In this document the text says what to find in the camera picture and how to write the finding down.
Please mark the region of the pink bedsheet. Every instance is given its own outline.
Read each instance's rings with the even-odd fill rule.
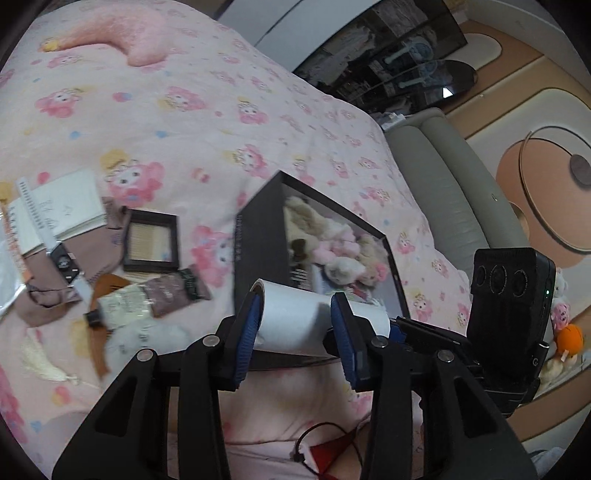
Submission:
[[[41,184],[89,167],[103,194],[178,215],[181,263],[200,264],[214,299],[163,321],[197,339],[232,313],[235,214],[282,169],[388,235],[414,319],[465,332],[467,278],[433,248],[427,220],[367,114],[171,0],[142,2],[173,32],[174,49],[162,63],[129,67],[106,45],[39,51],[103,3],[84,0],[37,19],[3,69],[0,179],[7,183],[0,193],[14,195],[9,184],[23,175]],[[25,370],[27,325],[15,312],[0,322],[0,412],[45,468],[52,461],[41,440],[48,422],[89,411],[100,396],[82,314],[78,306],[37,329],[51,361],[80,385]],[[340,364],[251,373],[237,393],[221,396],[226,440],[234,443],[293,439],[318,421],[350,429],[370,407],[371,395],[354,393]]]

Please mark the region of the white packet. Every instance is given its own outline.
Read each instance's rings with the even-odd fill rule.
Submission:
[[[0,209],[0,317],[25,290],[31,274],[18,250],[18,242],[8,219]]]

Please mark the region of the metal screw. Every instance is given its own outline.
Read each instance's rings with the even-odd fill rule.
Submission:
[[[215,336],[215,335],[207,335],[203,339],[203,344],[205,346],[216,346],[219,342],[220,342],[219,337]]]
[[[453,353],[449,350],[439,350],[437,352],[437,358],[445,363],[453,362],[454,356]]]
[[[388,339],[382,335],[376,335],[371,339],[371,344],[377,348],[388,346]]]
[[[150,360],[152,357],[154,356],[154,353],[152,352],[152,350],[148,350],[147,348],[144,350],[140,350],[138,352],[137,355],[137,359],[140,362],[147,362],[148,360]]]

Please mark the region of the teddy bear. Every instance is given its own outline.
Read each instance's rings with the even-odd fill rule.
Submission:
[[[365,267],[354,258],[336,257],[324,266],[324,273],[337,285],[350,285],[365,274]]]
[[[388,253],[373,236],[364,234],[359,238],[360,253],[356,259],[365,267],[365,273],[358,280],[368,287],[373,287],[388,276]]]
[[[357,257],[361,252],[361,246],[355,241],[353,229],[347,224],[342,225],[334,220],[327,220],[329,220],[329,225],[333,222],[339,225],[338,230],[340,231],[332,240],[320,241],[319,247],[313,252],[312,261],[318,265],[326,265],[336,257]],[[336,228],[332,226],[329,228],[332,232],[336,231]]]
[[[294,221],[297,214],[288,207],[283,207],[283,217],[285,222],[285,236],[287,237],[287,245],[289,249],[293,249],[293,242],[296,240],[303,240],[304,245],[298,242],[298,250],[303,250],[307,258],[310,258],[312,252],[320,246],[319,240],[309,233],[304,232]]]
[[[304,200],[296,196],[288,197],[285,200],[285,210],[289,210],[291,223],[298,227],[299,230],[317,239],[328,240],[328,238],[321,237],[327,229],[328,219],[316,212]]]

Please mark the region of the pink plush toy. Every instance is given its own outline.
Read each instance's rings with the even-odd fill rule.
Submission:
[[[312,261],[318,265],[326,265],[332,262],[337,255],[331,251],[332,242],[320,242],[320,246],[312,252]]]
[[[332,242],[332,251],[337,257],[355,258],[361,253],[361,246],[355,241],[353,229],[346,225],[343,230]]]
[[[166,19],[144,5],[105,5],[89,12],[67,34],[51,38],[43,44],[44,51],[95,43],[108,43],[127,55],[132,67],[143,67],[163,61],[172,44]]]
[[[552,327],[554,327],[554,334],[556,335],[570,323],[570,305],[563,302],[554,304],[550,313],[550,319],[552,320]]]

